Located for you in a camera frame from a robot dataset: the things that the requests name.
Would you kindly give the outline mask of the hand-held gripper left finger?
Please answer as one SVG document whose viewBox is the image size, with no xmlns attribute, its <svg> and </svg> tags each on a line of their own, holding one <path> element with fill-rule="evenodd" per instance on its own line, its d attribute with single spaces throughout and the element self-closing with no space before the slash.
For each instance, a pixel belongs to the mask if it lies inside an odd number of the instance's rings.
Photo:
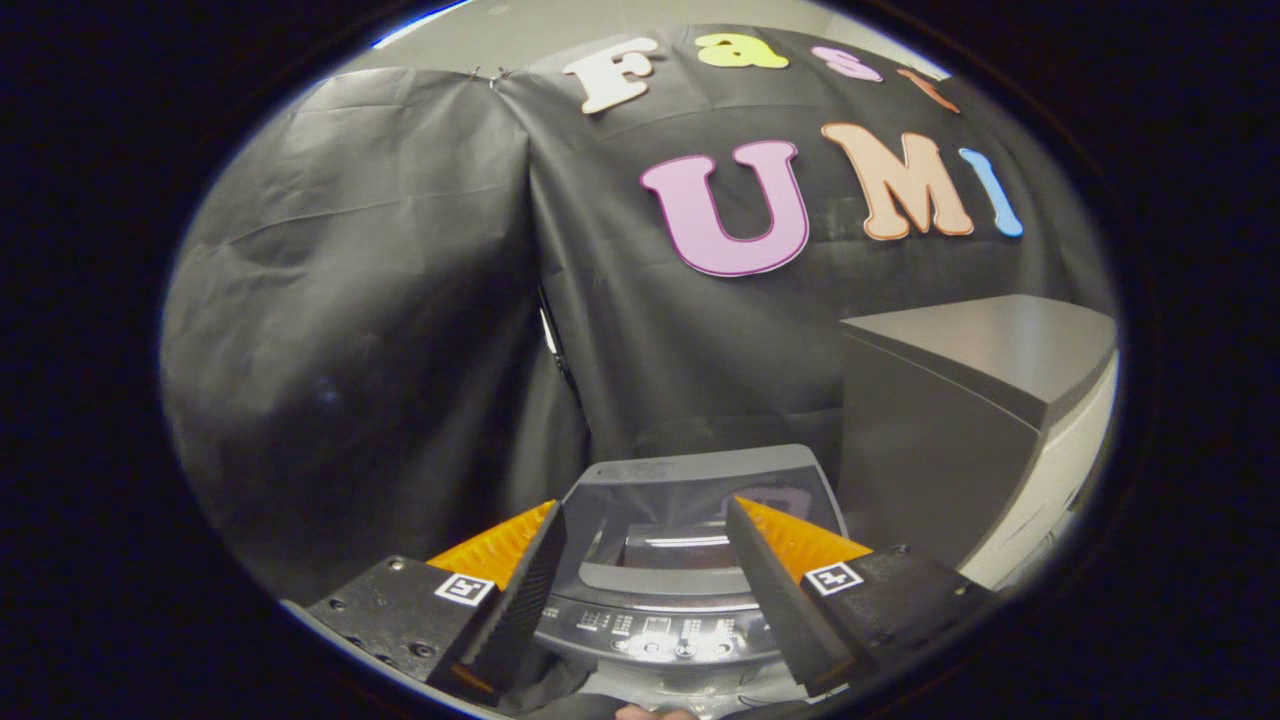
<svg viewBox="0 0 1280 720">
<path fill-rule="evenodd" d="M 305 612 L 411 682 L 493 703 L 515 687 L 566 543 L 549 500 L 434 559 L 385 557 Z"/>
</svg>

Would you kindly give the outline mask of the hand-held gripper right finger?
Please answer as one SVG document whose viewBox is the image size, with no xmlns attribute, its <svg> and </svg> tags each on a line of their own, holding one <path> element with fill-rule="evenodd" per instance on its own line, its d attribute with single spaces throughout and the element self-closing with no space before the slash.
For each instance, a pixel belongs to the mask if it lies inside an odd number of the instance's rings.
<svg viewBox="0 0 1280 720">
<path fill-rule="evenodd" d="M 726 533 L 794 679 L 812 696 L 900 673 L 996 594 L 905 544 L 872 550 L 742 495 Z"/>
</svg>

